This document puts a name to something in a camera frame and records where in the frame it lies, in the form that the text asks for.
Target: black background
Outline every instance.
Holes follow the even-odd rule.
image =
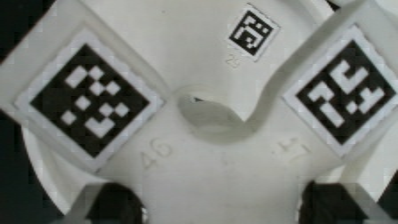
[[[0,61],[52,3],[54,0],[0,0]],[[61,216],[36,178],[22,129],[0,111],[0,223],[46,224]]]

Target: curved white surface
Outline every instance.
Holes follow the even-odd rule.
[[[270,0],[269,3],[276,6],[270,10],[267,4],[263,4],[265,1],[254,1],[254,5],[261,10],[267,10],[267,15],[277,18],[279,25],[283,26],[279,35],[285,35],[286,39],[276,40],[270,46],[269,51],[276,52],[276,54],[265,54],[260,63],[253,63],[249,58],[240,57],[237,50],[228,47],[224,50],[212,52],[201,46],[192,45],[190,41],[182,41],[182,46],[171,44],[169,38],[176,38],[171,24],[176,24],[176,27],[180,26],[176,29],[187,30],[187,40],[190,40],[190,38],[208,38],[208,36],[196,33],[192,25],[187,26],[176,14],[171,14],[167,19],[158,20],[162,17],[155,10],[155,13],[150,13],[150,17],[153,16],[155,18],[142,21],[142,16],[148,14],[148,11],[151,11],[151,8],[146,8],[151,6],[148,2],[153,6],[157,4],[162,5],[167,13],[176,13],[180,9],[185,8],[190,10],[194,9],[192,6],[187,6],[187,4],[194,3],[183,1],[178,1],[174,5],[166,5],[160,1],[157,4],[153,1],[146,1],[146,3],[135,5],[135,7],[132,1],[126,0],[86,1],[107,25],[114,28],[116,33],[121,35],[137,53],[153,65],[171,89],[178,90],[190,85],[205,86],[205,89],[210,89],[210,91],[203,91],[205,93],[199,91],[198,95],[231,106],[240,118],[245,120],[256,107],[260,92],[270,75],[285,59],[290,57],[290,53],[311,35],[318,24],[331,15],[331,8],[320,1],[302,0],[302,2],[306,2],[306,7],[301,7],[301,3],[288,4],[279,0]],[[198,9],[206,11],[206,3],[198,1],[196,4]],[[235,21],[244,5],[244,1],[237,1],[237,3],[231,3],[228,6],[235,8],[235,14],[226,16],[229,19],[228,23]],[[320,10],[320,13],[311,12],[309,14],[306,12],[309,9]],[[208,19],[217,18],[217,16],[206,16],[201,18],[205,21],[201,21],[192,17],[190,10],[182,15],[190,18],[192,23],[196,22],[196,25],[210,23],[212,21],[208,21]],[[126,29],[125,21],[130,13],[132,17],[135,16],[135,18],[139,18],[137,20],[128,20],[128,22],[132,22],[130,26],[144,27],[141,30],[142,32],[132,32],[132,29]],[[153,26],[157,26],[158,29],[146,29],[146,27]],[[226,45],[224,38],[224,36],[217,36],[217,40],[212,40],[212,45]],[[240,60],[238,68],[231,68],[229,65],[226,66],[226,60],[231,55],[238,57]],[[176,66],[185,60],[194,60],[198,63]],[[98,173],[102,179],[73,167],[64,159],[52,153],[52,149],[32,133],[23,129],[34,169],[61,211],[68,212],[86,183],[110,179],[134,188],[144,204],[148,205],[150,223],[153,224],[233,224],[244,221],[253,224],[265,222],[293,223],[292,217],[295,207],[286,208],[285,205],[281,205],[281,209],[286,209],[286,212],[292,211],[292,216],[286,216],[285,220],[274,219],[277,216],[272,215],[272,211],[263,211],[261,208],[267,204],[279,203],[285,197],[297,197],[297,191],[301,191],[301,189],[297,189],[295,186],[299,186],[302,180],[292,180],[295,174],[288,174],[286,186],[281,186],[286,192],[292,192],[292,195],[267,194],[269,191],[272,192],[272,189],[267,189],[267,181],[281,181],[285,177],[277,175],[263,177],[261,170],[272,168],[274,164],[261,164],[261,158],[258,156],[260,151],[253,150],[251,153],[247,153],[245,150],[231,147],[226,153],[219,151],[213,145],[201,141],[198,141],[203,147],[203,151],[199,152],[198,149],[194,152],[194,149],[189,147],[174,148],[174,142],[180,142],[180,146],[185,145],[189,139],[185,134],[187,133],[180,133],[178,130],[174,131],[173,127],[164,127],[157,133],[162,137],[148,139],[151,146],[150,151],[141,153],[137,148],[148,146],[135,145],[130,152],[125,150],[123,153],[116,155],[114,163]],[[205,173],[201,170],[203,166],[206,166],[206,170],[210,171],[213,167],[215,172]]]

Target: black and white square pattern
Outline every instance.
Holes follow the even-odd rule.
[[[16,104],[30,111],[29,116],[45,124],[50,134],[64,136],[59,139],[78,149],[78,156],[103,162],[158,110],[162,100],[87,30],[77,35]]]
[[[340,155],[397,106],[393,71],[354,26],[285,99]]]
[[[229,44],[256,61],[276,37],[279,26],[249,5],[233,27],[233,33],[228,37]]]

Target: white square border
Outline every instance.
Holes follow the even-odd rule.
[[[327,52],[320,59],[317,59],[311,68],[306,71],[304,76],[301,77],[301,80],[297,81],[297,84],[292,86],[286,94],[285,94],[285,100],[286,103],[299,113],[301,118],[304,119],[308,125],[315,129],[317,134],[320,135],[322,139],[325,140],[327,145],[331,145],[334,152],[338,153],[340,157],[343,157],[357,144],[357,142],[363,140],[366,134],[370,133],[370,130],[377,127],[379,122],[388,117],[389,113],[393,112],[395,106],[398,104],[398,95],[391,98],[388,104],[381,108],[379,112],[375,113],[373,117],[370,118],[368,122],[365,123],[361,129],[357,130],[356,134],[352,135],[349,141],[341,145],[336,141],[318,119],[313,116],[313,113],[308,110],[308,107],[304,106],[301,100],[297,99],[297,93],[302,90],[309,80],[318,75],[320,70],[327,66],[331,60],[336,58],[336,55],[340,54],[347,44],[350,41],[356,41],[361,50],[365,51],[365,54],[368,56],[368,59],[379,69],[379,72],[384,76],[384,79],[398,93],[398,86],[397,86],[397,74],[393,70],[388,67],[384,58],[381,54],[377,53],[375,47],[366,40],[365,33],[359,29],[357,25],[352,25],[347,29],[340,39],[336,40],[336,43],[331,45]]]
[[[235,31],[235,29],[237,29],[237,26],[240,25],[240,21],[242,21],[242,19],[244,19],[244,17],[245,17],[247,11],[251,11],[251,12],[254,13],[254,15],[258,16],[258,18],[265,21],[265,23],[269,24],[269,26],[270,26],[272,29],[274,29],[274,30],[272,30],[272,33],[270,33],[270,36],[269,36],[269,38],[267,38],[267,40],[265,40],[265,42],[263,42],[263,46],[261,46],[261,48],[258,49],[258,53],[256,53],[256,55],[251,55],[251,54],[247,53],[245,49],[240,47],[240,45],[238,45],[238,44],[233,42],[233,40],[229,39],[229,37],[231,37],[231,35],[233,35],[233,31]],[[235,21],[235,23],[233,23],[233,25],[231,25],[229,28],[231,28],[231,29],[229,29],[229,34],[228,34],[228,38],[226,38],[226,40],[228,40],[228,44],[229,44],[229,45],[233,46],[233,48],[240,51],[242,56],[244,56],[244,57],[249,57],[249,58],[253,59],[253,61],[256,62],[258,59],[260,59],[260,57],[261,57],[261,55],[263,55],[263,53],[265,53],[265,49],[269,48],[270,42],[274,41],[274,38],[276,38],[276,36],[277,36],[281,27],[279,27],[277,23],[272,21],[272,19],[267,17],[267,15],[261,13],[261,11],[256,9],[256,7],[254,7],[251,4],[247,4],[247,5],[245,5],[245,8],[244,8],[244,12],[242,12],[242,14],[240,14],[240,17],[238,17],[238,19],[237,19],[237,21]]]
[[[132,84],[139,93],[142,94],[142,96],[146,97],[146,99],[150,101],[144,111],[141,112],[139,116],[135,117],[134,121],[130,122],[123,132],[119,133],[112,142],[109,143],[109,146],[105,147],[96,158],[93,158],[93,156],[87,154],[86,150],[82,149],[82,147],[71,140],[70,136],[64,134],[62,130],[52,124],[52,122],[48,121],[41,112],[36,110],[36,108],[30,105],[30,101],[32,101],[36,95],[39,94],[43,88],[46,87],[50,80],[54,79],[55,75],[59,74],[59,71],[61,71],[70,59],[73,58],[84,45],[87,45],[91,47],[91,49],[94,50],[96,54],[107,61],[110,67],[116,69],[119,75],[123,76],[125,80],[128,81],[128,83]],[[162,99],[158,93],[151,90],[142,78],[135,75],[134,71],[130,70],[130,66],[119,60],[110,48],[102,43],[94,32],[87,28],[84,28],[71,39],[70,45],[59,51],[54,61],[46,64],[45,70],[43,70],[39,76],[34,78],[34,81],[29,84],[27,90],[20,93],[18,99],[14,101],[14,105],[18,107],[20,112],[34,120],[39,127],[46,130],[46,133],[52,135],[52,137],[57,139],[57,141],[62,143],[70,152],[75,154],[77,159],[82,160],[84,164],[94,171],[98,171],[98,169],[107,164],[107,161],[109,161],[112,155],[118,153],[118,151],[123,147],[123,144],[126,143],[134,133],[137,132],[139,128],[144,126],[146,121],[150,120],[151,116],[155,115],[157,111],[160,110],[164,103],[166,102],[164,102],[164,99]]]

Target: white plastic object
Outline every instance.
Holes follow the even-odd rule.
[[[54,41],[45,41],[41,35],[45,31],[45,33],[48,32],[52,34],[48,36],[48,39],[54,38],[55,31],[48,31],[48,26],[54,26],[54,29],[55,27],[59,28],[59,26],[62,26],[62,32],[57,32],[59,37],[62,37],[64,33],[70,32],[70,26],[64,26],[61,24],[70,23],[71,12],[73,15],[86,14],[87,17],[93,16],[91,10],[86,10],[86,7],[82,5],[78,6],[78,9],[73,8],[77,6],[77,3],[55,3],[48,16],[45,17],[45,20],[6,62],[6,64],[11,64],[7,65],[9,69],[13,67],[13,63],[16,66],[23,63],[20,57],[23,57],[25,60],[32,61],[34,57],[29,55],[34,53],[25,55],[25,52],[41,51],[43,55],[52,55],[50,52],[57,52],[55,48],[52,47],[54,44],[59,44],[59,48],[62,48],[62,45],[70,43],[70,40],[59,41],[59,43],[54,43]],[[185,88],[185,91],[189,92],[189,96],[192,96],[192,99],[196,96],[198,98],[212,100],[215,102],[222,101],[226,105],[229,104],[233,108],[238,108],[237,112],[240,114],[240,117],[245,118],[253,110],[251,108],[256,105],[263,83],[269,80],[279,64],[290,57],[290,52],[293,52],[315,28],[322,24],[324,19],[333,14],[331,8],[325,3],[322,1],[301,1],[301,3],[285,5],[279,1],[253,2],[253,5],[260,8],[261,13],[265,13],[265,15],[269,15],[276,20],[276,23],[283,25],[279,36],[276,37],[276,41],[272,42],[270,48],[267,49],[267,52],[263,53],[263,56],[256,63],[249,60],[247,57],[240,57],[240,51],[235,48],[229,48],[229,45],[226,43],[226,38],[231,32],[231,24],[238,22],[244,8],[247,7],[247,3],[244,1],[235,3],[213,1],[190,2],[185,3],[189,5],[182,4],[180,1],[176,1],[174,3],[167,3],[167,5],[142,1],[87,1],[86,3],[87,8],[94,10],[94,14],[100,20],[109,25],[118,35],[123,37],[123,40],[139,52],[139,55],[150,61],[151,66],[158,70],[160,76],[167,81],[169,87],[180,88],[182,86],[189,85],[190,87]],[[208,35],[212,31],[215,33],[213,36],[210,36],[203,41],[203,35],[198,31],[199,27],[206,27],[206,33],[203,34]],[[192,41],[185,41],[185,38],[187,40],[194,38],[196,42],[199,41],[199,43],[203,44],[192,44]],[[222,84],[224,86],[228,86],[222,88],[228,88],[229,91],[221,91]],[[96,178],[86,173],[80,173],[82,171],[73,168],[64,159],[57,156],[57,154],[54,154],[54,150],[48,148],[48,144],[45,144],[43,141],[32,136],[27,129],[23,129],[23,134],[41,183],[45,185],[46,191],[50,192],[55,204],[62,212],[66,213],[78,191],[82,190],[82,186],[89,181],[94,181]],[[167,147],[164,147],[158,140],[153,141],[151,144],[160,150],[164,148],[164,150],[167,151]],[[139,155],[139,158],[142,158],[144,162],[148,162],[146,155]],[[70,158],[70,162],[73,162],[73,164],[82,167],[82,164],[77,163],[73,158]],[[123,176],[123,174],[112,174],[110,176],[103,174],[102,176],[114,179],[114,177]],[[137,183],[137,186],[134,188],[135,192],[141,195],[144,194],[141,187],[142,185],[144,183]]]
[[[341,12],[343,17],[334,17],[329,21],[324,30],[311,38],[313,42],[308,42],[295,54],[301,58],[293,57],[279,70],[247,123],[235,119],[235,113],[221,103],[206,101],[194,103],[187,100],[187,95],[192,94],[196,88],[187,88],[176,93],[182,98],[167,99],[162,113],[134,137],[134,144],[130,141],[128,147],[116,154],[98,173],[134,189],[144,189],[142,200],[153,223],[185,223],[196,220],[206,223],[238,223],[247,219],[253,223],[263,223],[265,220],[277,223],[293,222],[295,202],[301,195],[297,186],[341,163],[338,156],[341,154],[333,151],[290,110],[283,95],[292,87],[293,79],[301,77],[308,69],[311,59],[318,59],[327,47],[340,41],[352,22],[356,21],[365,26],[366,32],[375,29],[363,20],[365,14],[373,15],[373,23],[381,25],[377,28],[389,30],[391,36],[397,35],[377,6],[372,5],[373,11],[363,4],[357,3],[347,8]],[[384,46],[381,36],[375,38],[372,33],[366,34],[372,37],[372,44]],[[388,54],[388,58],[393,58],[389,49],[382,49],[384,57]],[[198,110],[215,108],[221,114],[231,115],[221,116],[231,119],[217,124],[215,121],[221,121],[221,118],[212,116],[215,109],[203,109],[206,122],[217,129],[198,128],[192,121],[198,121],[199,115],[192,114],[192,107],[199,107]],[[164,124],[166,129],[160,129],[157,124]],[[237,125],[221,130],[219,127],[224,127],[224,124]],[[372,132],[373,137],[354,146],[354,149],[377,139],[384,128],[386,120],[377,131]]]

